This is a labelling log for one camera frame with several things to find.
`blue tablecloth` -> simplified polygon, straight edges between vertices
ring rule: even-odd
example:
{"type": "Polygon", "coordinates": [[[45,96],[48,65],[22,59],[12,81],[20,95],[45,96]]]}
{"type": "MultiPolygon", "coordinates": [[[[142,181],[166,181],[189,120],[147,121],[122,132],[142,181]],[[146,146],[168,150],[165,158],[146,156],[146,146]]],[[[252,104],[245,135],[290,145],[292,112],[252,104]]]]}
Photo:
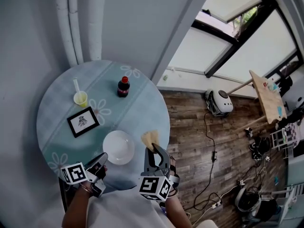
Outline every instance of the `blue tablecloth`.
{"type": "Polygon", "coordinates": [[[122,130],[133,137],[135,154],[126,165],[107,161],[108,187],[118,190],[136,185],[143,171],[145,146],[141,135],[158,130],[160,145],[169,143],[170,121],[165,101],[157,87],[139,70],[111,61],[93,61],[75,66],[59,76],[42,98],[37,116],[39,147],[49,167],[64,180],[60,168],[82,162],[86,164],[103,152],[105,136],[122,130]],[[130,91],[126,98],[117,96],[117,85],[128,76],[130,91]],[[75,138],[67,118],[81,111],[73,102],[73,78],[78,78],[80,90],[88,95],[100,125],[75,138]]]}

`black window frame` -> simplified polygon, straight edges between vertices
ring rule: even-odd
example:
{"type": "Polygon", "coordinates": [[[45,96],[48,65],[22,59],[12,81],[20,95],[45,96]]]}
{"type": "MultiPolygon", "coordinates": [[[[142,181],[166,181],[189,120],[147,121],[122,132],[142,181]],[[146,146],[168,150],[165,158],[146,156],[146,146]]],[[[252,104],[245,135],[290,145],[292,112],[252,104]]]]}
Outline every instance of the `black window frame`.
{"type": "MultiPolygon", "coordinates": [[[[284,16],[283,12],[281,11],[280,7],[278,6],[278,3],[276,2],[276,0],[261,0],[261,1],[262,2],[253,6],[253,7],[259,6],[258,13],[256,15],[253,15],[249,19],[249,21],[247,21],[247,23],[244,24],[244,26],[246,26],[246,27],[241,32],[241,34],[239,35],[238,38],[231,37],[231,36],[227,35],[226,33],[224,33],[223,31],[221,31],[207,23],[201,22],[199,20],[194,20],[191,27],[202,30],[206,33],[212,34],[231,44],[231,47],[226,51],[226,53],[224,53],[224,55],[221,58],[217,59],[217,61],[205,71],[205,76],[207,78],[210,78],[211,76],[213,76],[249,40],[249,38],[251,36],[253,36],[253,34],[257,31],[257,29],[266,21],[266,19],[270,16],[270,14],[274,10],[276,10],[278,12],[278,14],[280,15],[281,19],[283,20],[285,26],[287,27],[287,30],[295,44],[296,54],[299,59],[299,64],[298,64],[297,68],[303,64],[303,57],[300,52],[299,46],[296,42],[295,36],[291,30],[290,25],[287,22],[286,17],[284,16]]],[[[279,71],[283,66],[285,66],[287,64],[286,63],[285,65],[283,65],[283,63],[277,65],[274,68],[274,70],[272,70],[270,73],[267,74],[266,77],[272,76],[275,72],[279,71]]]]}

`white pipe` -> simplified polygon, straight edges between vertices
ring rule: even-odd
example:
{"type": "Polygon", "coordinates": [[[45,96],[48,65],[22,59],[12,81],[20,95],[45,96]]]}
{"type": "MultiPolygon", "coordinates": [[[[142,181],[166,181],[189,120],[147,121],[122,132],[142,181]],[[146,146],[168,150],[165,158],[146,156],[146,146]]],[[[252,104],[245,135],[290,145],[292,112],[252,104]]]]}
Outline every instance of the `white pipe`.
{"type": "Polygon", "coordinates": [[[105,0],[89,0],[88,4],[89,54],[92,61],[101,60],[104,3],[105,0]]]}
{"type": "Polygon", "coordinates": [[[70,27],[71,27],[77,62],[78,64],[82,64],[84,62],[84,58],[82,56],[82,49],[80,42],[77,1],[78,0],[68,0],[68,9],[69,9],[70,27]]]}
{"type": "Polygon", "coordinates": [[[63,45],[70,66],[77,65],[77,59],[74,51],[73,40],[71,36],[70,22],[68,18],[67,0],[56,0],[58,22],[61,32],[63,45]]]}

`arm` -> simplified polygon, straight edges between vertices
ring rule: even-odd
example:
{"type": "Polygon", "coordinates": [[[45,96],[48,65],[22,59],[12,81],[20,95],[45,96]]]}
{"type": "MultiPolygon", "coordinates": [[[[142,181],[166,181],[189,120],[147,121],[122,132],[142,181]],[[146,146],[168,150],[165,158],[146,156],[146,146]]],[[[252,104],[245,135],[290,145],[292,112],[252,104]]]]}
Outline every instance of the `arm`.
{"type": "MultiPolygon", "coordinates": [[[[82,183],[91,190],[89,182],[82,183]]],[[[62,221],[62,228],[86,228],[86,209],[90,193],[79,187],[62,221]]]]}
{"type": "Polygon", "coordinates": [[[167,198],[167,217],[176,228],[191,228],[192,225],[177,196],[167,198]]]}

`floor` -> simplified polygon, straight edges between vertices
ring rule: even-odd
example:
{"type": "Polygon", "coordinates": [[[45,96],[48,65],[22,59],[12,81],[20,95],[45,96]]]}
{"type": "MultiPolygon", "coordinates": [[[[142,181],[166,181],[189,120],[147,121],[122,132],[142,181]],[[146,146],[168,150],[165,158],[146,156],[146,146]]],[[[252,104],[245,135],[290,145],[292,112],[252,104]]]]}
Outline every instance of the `floor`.
{"type": "MultiPolygon", "coordinates": [[[[173,91],[161,91],[161,93],[168,107],[171,123],[168,151],[176,159],[177,173],[181,178],[179,198],[184,209],[193,206],[195,197],[209,182],[213,141],[206,137],[206,130],[208,136],[215,141],[218,159],[212,170],[211,184],[197,198],[196,203],[207,200],[212,192],[221,195],[229,191],[236,185],[238,179],[246,179],[256,175],[256,169],[252,168],[244,176],[248,169],[255,164],[248,147],[250,140],[246,137],[245,132],[232,134],[231,130],[259,118],[262,115],[259,102],[232,97],[233,112],[226,118],[220,118],[206,114],[209,111],[201,94],[173,91]]],[[[252,128],[254,136],[269,136],[269,133],[274,131],[274,124],[268,125],[261,122],[256,123],[252,128]]],[[[282,190],[285,186],[286,174],[283,153],[272,150],[269,156],[271,156],[271,162],[267,165],[262,190],[282,190]],[[276,186],[275,177],[278,177],[279,180],[279,184],[276,186]]],[[[246,185],[258,187],[260,183],[261,179],[258,178],[247,181],[246,185]]],[[[240,213],[234,206],[235,190],[223,197],[223,205],[206,212],[200,222],[211,219],[219,228],[239,227],[240,213]]],[[[215,195],[212,195],[211,198],[218,200],[215,195]]],[[[197,208],[202,209],[205,204],[202,203],[197,208]]],[[[187,210],[187,212],[191,214],[192,224],[203,213],[203,211],[194,208],[187,210]]]]}

